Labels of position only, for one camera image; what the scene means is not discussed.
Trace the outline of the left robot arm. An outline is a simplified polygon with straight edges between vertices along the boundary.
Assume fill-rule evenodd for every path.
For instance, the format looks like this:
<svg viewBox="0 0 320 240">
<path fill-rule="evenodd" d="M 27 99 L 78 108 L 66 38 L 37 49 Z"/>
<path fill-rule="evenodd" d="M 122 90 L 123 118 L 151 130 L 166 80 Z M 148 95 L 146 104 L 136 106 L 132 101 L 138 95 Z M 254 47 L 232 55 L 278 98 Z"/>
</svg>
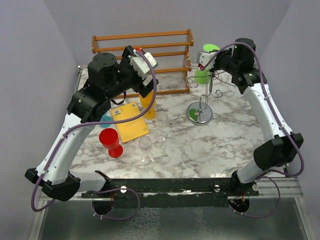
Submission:
<svg viewBox="0 0 320 240">
<path fill-rule="evenodd" d="M 62 128 L 44 160 L 26 170 L 25 177 L 48 197 L 67 201 L 78 192 L 94 192 L 106 197 L 111 190 L 107 176 L 99 171 L 71 172 L 71 164 L 89 133 L 111 109 L 111 102 L 132 89 L 142 97 L 156 93 L 155 76 L 147 85 L 148 74 L 155 75 L 157 61 L 149 52 L 128 45 L 122 59 L 109 52 L 97 53 L 87 65 L 88 78 L 67 107 Z"/>
</svg>

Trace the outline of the clear champagne flute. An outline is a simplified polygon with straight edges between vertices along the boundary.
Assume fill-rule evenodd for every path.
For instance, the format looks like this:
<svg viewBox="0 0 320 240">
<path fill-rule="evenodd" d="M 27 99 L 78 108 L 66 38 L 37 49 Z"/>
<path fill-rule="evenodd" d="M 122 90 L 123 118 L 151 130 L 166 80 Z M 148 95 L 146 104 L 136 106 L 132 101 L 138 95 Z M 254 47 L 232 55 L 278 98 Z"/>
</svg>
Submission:
<svg viewBox="0 0 320 240">
<path fill-rule="evenodd" d="M 158 132 L 155 134 L 155 139 L 159 143 L 163 143 L 168 138 L 168 134 L 164 131 L 168 123 L 167 113 L 165 111 L 158 111 L 155 115 L 155 123 L 158 128 Z"/>
</svg>

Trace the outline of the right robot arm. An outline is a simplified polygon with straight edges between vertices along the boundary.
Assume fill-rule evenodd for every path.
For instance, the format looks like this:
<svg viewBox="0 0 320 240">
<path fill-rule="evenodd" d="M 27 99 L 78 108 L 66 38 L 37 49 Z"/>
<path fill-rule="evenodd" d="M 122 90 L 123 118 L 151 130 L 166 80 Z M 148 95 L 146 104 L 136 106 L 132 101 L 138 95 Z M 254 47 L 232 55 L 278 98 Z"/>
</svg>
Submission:
<svg viewBox="0 0 320 240">
<path fill-rule="evenodd" d="M 240 196 L 256 180 L 277 167 L 300 158 L 300 175 L 305 167 L 300 147 L 304 139 L 295 133 L 283 119 L 270 93 L 265 75 L 258 63 L 256 45 L 252 39 L 238 38 L 234 48 L 224 47 L 214 58 L 213 70 L 223 70 L 231 75 L 231 82 L 250 104 L 262 130 L 264 143 L 253 151 L 253 159 L 234 171 L 230 179 L 230 191 Z"/>
</svg>

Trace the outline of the green plastic wine glass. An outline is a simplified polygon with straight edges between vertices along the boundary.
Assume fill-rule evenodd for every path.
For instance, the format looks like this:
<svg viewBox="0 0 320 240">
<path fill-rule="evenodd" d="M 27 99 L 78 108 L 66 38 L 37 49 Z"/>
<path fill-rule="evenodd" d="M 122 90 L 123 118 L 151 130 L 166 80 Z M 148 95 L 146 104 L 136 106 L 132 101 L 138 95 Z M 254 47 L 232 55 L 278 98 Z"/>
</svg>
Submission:
<svg viewBox="0 0 320 240">
<path fill-rule="evenodd" d="M 215 44 L 211 44 L 211 43 L 207 43 L 203 46 L 203 50 L 205 52 L 211 52 L 213 50 L 217 50 L 219 51 L 220 48 L 215 45 Z M 199 85 L 204 85 L 207 82 L 210 81 L 211 78 L 211 72 L 210 70 L 206 70 L 206 69 L 199 69 L 199 66 L 197 67 L 196 71 L 195 71 L 195 82 Z"/>
</svg>

